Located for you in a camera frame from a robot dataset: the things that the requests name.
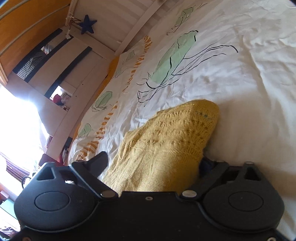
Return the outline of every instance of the blue star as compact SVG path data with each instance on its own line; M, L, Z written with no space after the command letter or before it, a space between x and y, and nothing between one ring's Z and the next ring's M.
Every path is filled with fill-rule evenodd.
M93 34L94 30L92 29L92 26L95 23L96 23L96 20L90 21L89 16L85 15L84 21L78 24L80 27L82 27L81 34L84 34L86 31Z

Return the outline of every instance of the red cloth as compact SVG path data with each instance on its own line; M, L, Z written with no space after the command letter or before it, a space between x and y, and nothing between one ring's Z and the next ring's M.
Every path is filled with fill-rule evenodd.
M60 103L61 101L62 101L62 98L58 94L56 94L52 100L52 102L54 102L55 104Z

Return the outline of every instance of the bed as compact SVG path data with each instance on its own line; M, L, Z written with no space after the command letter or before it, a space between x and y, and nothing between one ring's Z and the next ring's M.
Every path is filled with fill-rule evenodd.
M204 151L255 162L281 194L279 230L296 237L295 6L285 0L185 0L115 58L82 119L68 164L106 151L157 111L193 99L221 117Z

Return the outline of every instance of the silver bolt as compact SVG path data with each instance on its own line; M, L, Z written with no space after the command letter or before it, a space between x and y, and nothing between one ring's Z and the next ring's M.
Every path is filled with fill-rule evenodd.
M182 192L183 197L194 198L197 196L197 193L193 190L186 190Z
M112 190L106 190L101 193L101 196L104 198L112 198L112 197L115 197L115 195L116 195L116 192Z

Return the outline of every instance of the mattress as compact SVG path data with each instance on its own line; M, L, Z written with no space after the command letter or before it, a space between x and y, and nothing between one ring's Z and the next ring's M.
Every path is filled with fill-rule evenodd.
M185 0L120 55L85 114L69 163L101 151L109 162L126 132L193 99L221 117L205 155L257 164L285 202L278 229L296 237L296 14L288 0Z

